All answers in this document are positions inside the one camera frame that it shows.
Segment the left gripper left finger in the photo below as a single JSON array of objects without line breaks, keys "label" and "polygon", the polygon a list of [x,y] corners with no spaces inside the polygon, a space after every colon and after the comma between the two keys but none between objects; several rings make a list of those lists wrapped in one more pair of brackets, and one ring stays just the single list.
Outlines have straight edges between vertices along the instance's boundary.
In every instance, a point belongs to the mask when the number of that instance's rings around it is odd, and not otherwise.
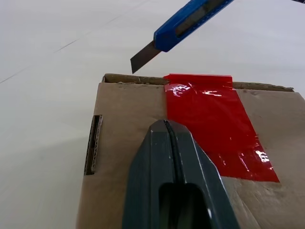
[{"label": "left gripper left finger", "polygon": [[172,146],[165,120],[153,123],[131,163],[122,228],[167,229],[170,188],[175,182]]}]

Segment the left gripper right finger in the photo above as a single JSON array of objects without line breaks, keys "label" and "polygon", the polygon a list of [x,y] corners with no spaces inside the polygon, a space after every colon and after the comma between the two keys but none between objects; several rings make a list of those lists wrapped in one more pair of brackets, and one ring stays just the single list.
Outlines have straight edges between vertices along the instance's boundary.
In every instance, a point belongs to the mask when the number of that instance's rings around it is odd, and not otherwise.
[{"label": "left gripper right finger", "polygon": [[169,120],[165,125],[175,171],[168,228],[238,229],[240,226],[213,162],[185,126]]}]

